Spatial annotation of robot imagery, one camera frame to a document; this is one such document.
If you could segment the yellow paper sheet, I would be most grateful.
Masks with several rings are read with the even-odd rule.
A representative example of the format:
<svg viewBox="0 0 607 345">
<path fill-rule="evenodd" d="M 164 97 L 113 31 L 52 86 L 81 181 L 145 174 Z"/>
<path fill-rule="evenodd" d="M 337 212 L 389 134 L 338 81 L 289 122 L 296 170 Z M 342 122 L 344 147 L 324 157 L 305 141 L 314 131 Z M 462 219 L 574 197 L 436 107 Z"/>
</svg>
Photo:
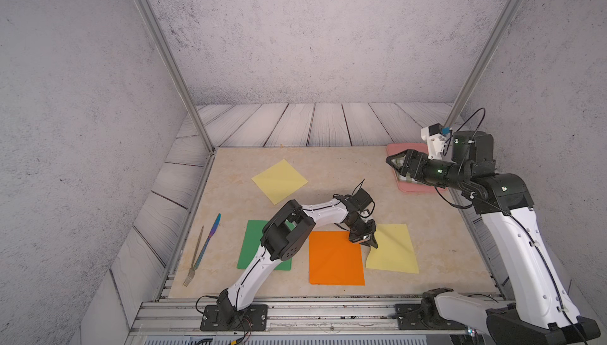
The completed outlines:
<svg viewBox="0 0 607 345">
<path fill-rule="evenodd" d="M 285 159 L 255 175 L 251 180 L 274 205 L 308 183 L 308 180 Z"/>
<path fill-rule="evenodd" d="M 372 248 L 366 268 L 418 274 L 419 266 L 406 224 L 380 224 L 375 233 L 377 248 Z"/>
</svg>

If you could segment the orange paper sheet back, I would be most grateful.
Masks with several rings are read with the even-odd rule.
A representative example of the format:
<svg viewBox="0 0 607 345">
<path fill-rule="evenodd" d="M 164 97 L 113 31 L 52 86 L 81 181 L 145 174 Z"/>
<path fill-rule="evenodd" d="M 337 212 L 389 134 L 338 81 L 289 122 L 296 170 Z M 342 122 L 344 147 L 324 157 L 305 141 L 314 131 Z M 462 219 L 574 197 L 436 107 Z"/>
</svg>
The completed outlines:
<svg viewBox="0 0 607 345">
<path fill-rule="evenodd" d="M 313 285 L 364 286 L 361 246 L 345 231 L 313 231 L 309 237 L 309 281 Z"/>
</svg>

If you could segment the green paper sheet front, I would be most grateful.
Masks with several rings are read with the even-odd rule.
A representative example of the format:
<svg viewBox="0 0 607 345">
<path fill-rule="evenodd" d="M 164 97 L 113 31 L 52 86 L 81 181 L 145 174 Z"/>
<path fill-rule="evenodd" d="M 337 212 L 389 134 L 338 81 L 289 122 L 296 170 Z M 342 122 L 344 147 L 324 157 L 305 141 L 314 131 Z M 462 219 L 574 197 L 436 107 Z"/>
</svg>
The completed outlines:
<svg viewBox="0 0 607 345">
<path fill-rule="evenodd" d="M 239 270 L 245 270 L 254 259 L 261 244 L 262 230 L 266 224 L 267 221 L 263 220 L 248 221 L 236 266 Z"/>
</svg>

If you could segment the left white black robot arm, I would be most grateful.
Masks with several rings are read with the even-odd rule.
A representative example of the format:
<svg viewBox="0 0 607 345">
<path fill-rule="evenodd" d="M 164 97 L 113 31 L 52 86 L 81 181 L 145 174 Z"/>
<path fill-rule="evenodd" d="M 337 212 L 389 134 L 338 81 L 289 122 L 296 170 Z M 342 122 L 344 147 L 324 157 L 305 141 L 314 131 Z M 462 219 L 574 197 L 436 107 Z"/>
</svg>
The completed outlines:
<svg viewBox="0 0 607 345">
<path fill-rule="evenodd" d="M 218 317 L 226 324 L 241 318 L 270 273 L 295 256 L 316 227 L 344 224 L 353 244 L 377 248 L 374 209 L 375 201 L 363 189 L 352 195 L 335 194 L 322 204 L 288 201 L 262 228 L 259 248 L 243 274 L 219 294 Z"/>
</svg>

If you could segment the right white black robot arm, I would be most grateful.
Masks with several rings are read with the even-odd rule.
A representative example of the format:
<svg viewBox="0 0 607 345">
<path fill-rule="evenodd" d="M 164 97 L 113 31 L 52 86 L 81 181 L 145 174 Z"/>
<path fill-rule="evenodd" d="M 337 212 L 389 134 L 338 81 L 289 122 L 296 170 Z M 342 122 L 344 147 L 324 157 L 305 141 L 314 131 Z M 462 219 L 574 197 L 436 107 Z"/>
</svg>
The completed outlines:
<svg viewBox="0 0 607 345">
<path fill-rule="evenodd" d="M 534 202 L 515 174 L 498 174 L 493 151 L 455 151 L 450 162 L 409 149 L 387 157 L 398 174 L 436 188 L 453 188 L 468 198 L 501 254 L 515 300 L 491 304 L 448 288 L 423 295 L 424 318 L 456 321 L 490 335 L 497 344 L 573 344 L 600 337 L 583 317 L 545 254 Z"/>
</svg>

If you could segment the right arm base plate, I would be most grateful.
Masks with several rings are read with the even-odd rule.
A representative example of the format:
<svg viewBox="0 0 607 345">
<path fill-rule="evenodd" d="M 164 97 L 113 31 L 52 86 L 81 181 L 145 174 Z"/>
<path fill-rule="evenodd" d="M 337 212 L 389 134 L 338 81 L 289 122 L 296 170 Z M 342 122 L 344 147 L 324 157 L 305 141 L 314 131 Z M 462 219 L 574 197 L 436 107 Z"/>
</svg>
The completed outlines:
<svg viewBox="0 0 607 345">
<path fill-rule="evenodd" d="M 463 331 L 467 329 L 463 324 L 442 318 L 436 308 L 424 302 L 396 304 L 395 318 L 399 330 Z"/>
</svg>

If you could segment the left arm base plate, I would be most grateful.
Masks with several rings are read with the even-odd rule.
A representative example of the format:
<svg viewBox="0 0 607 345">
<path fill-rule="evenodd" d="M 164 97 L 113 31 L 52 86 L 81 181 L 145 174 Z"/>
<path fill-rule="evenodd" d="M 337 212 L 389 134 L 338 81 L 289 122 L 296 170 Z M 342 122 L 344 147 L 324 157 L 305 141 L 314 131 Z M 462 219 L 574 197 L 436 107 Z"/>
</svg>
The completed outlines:
<svg viewBox="0 0 607 345">
<path fill-rule="evenodd" d="M 235 311 L 226 306 L 207 305 L 202 315 L 202 332 L 263 332 L 267 329 L 268 305 L 250 305 Z"/>
</svg>

